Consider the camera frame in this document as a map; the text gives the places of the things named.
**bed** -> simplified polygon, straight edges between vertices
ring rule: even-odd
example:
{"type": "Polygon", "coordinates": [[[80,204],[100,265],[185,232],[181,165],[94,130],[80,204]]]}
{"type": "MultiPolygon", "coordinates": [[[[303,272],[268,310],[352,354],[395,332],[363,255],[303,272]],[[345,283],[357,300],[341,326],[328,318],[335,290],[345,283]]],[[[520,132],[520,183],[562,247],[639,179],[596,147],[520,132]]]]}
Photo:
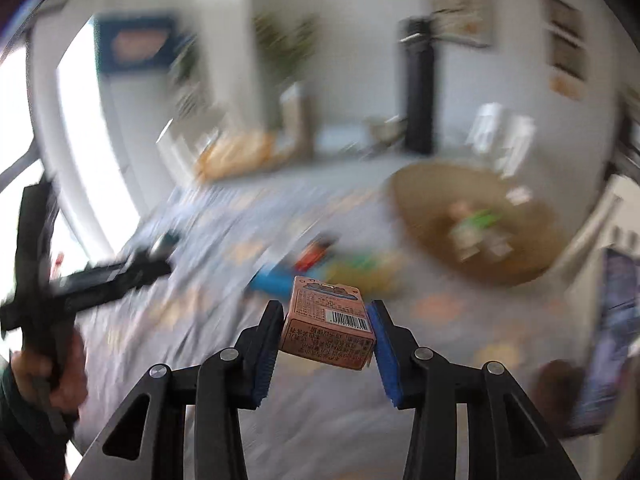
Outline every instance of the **bed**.
{"type": "MultiPolygon", "coordinates": [[[[168,230],[182,235],[168,279],[78,319],[89,383],[76,429],[81,451],[151,365],[188,367],[232,346],[268,300],[246,290],[261,262],[325,230],[340,234],[344,248],[398,254],[402,293],[384,298],[386,306],[396,324],[451,362],[500,360],[527,389],[541,364],[576,355],[560,291],[540,283],[507,290],[464,282],[405,238],[384,185],[340,192],[295,182],[177,190],[140,225],[124,253],[168,230]]],[[[281,352],[269,396],[256,412],[240,415],[249,478],[402,478],[412,418],[385,397],[375,361],[354,372],[281,352]]],[[[458,476],[466,478],[465,417],[458,420],[458,476]]],[[[186,432],[189,479],[192,407],[186,432]]]]}

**hand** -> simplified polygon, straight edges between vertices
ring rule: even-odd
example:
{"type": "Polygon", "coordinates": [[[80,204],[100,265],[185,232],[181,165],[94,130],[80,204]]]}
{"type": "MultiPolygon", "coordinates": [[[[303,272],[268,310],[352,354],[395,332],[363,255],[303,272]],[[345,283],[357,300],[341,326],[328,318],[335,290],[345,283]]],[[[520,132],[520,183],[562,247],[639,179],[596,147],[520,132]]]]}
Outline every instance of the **hand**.
{"type": "MultiPolygon", "coordinates": [[[[63,413],[74,413],[86,399],[84,361],[82,337],[77,330],[74,330],[66,356],[65,370],[60,377],[60,384],[49,397],[52,407],[63,413]]],[[[36,404],[38,396],[33,387],[32,379],[34,377],[49,377],[52,369],[51,360],[26,349],[12,354],[10,366],[22,398],[36,404]]]]}

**metal screw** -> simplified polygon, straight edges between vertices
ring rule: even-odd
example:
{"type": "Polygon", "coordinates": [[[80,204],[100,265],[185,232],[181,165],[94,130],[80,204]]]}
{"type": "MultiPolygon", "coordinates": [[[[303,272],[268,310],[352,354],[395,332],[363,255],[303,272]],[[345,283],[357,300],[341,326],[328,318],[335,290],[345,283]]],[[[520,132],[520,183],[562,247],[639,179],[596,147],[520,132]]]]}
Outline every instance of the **metal screw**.
{"type": "Polygon", "coordinates": [[[493,375],[502,375],[504,373],[504,366],[498,361],[491,361],[486,366],[487,371],[493,375]]]}
{"type": "Polygon", "coordinates": [[[166,366],[164,365],[156,365],[151,367],[151,370],[149,370],[149,375],[152,376],[154,379],[159,379],[160,377],[164,376],[165,373],[166,373],[166,366]]]}
{"type": "Polygon", "coordinates": [[[420,359],[420,361],[428,361],[433,357],[433,350],[421,346],[415,349],[414,355],[417,359],[420,359]]]}
{"type": "Polygon", "coordinates": [[[225,348],[220,352],[220,359],[223,361],[233,361],[240,355],[240,352],[235,348],[225,348]]]}

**barcode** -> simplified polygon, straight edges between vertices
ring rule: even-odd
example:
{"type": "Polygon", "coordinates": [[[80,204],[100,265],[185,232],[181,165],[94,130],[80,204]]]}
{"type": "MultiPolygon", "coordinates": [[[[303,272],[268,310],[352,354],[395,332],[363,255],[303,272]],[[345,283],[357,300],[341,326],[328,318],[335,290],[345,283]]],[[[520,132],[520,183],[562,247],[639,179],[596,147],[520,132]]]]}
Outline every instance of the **barcode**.
{"type": "Polygon", "coordinates": [[[329,323],[347,326],[356,330],[364,330],[364,332],[370,332],[369,323],[367,323],[367,320],[362,317],[352,316],[351,314],[343,314],[341,312],[336,312],[335,310],[329,310],[328,308],[326,308],[324,310],[324,318],[329,323]]]}

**green plant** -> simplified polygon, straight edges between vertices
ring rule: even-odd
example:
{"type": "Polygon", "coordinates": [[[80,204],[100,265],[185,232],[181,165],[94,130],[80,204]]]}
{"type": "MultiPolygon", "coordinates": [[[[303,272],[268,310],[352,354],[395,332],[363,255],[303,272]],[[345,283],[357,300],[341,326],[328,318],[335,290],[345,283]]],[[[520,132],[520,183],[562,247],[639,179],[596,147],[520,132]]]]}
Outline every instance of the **green plant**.
{"type": "Polygon", "coordinates": [[[258,48],[282,81],[297,78],[304,62],[313,54],[318,37],[318,17],[305,16],[287,34],[274,14],[254,17],[258,48]]]}

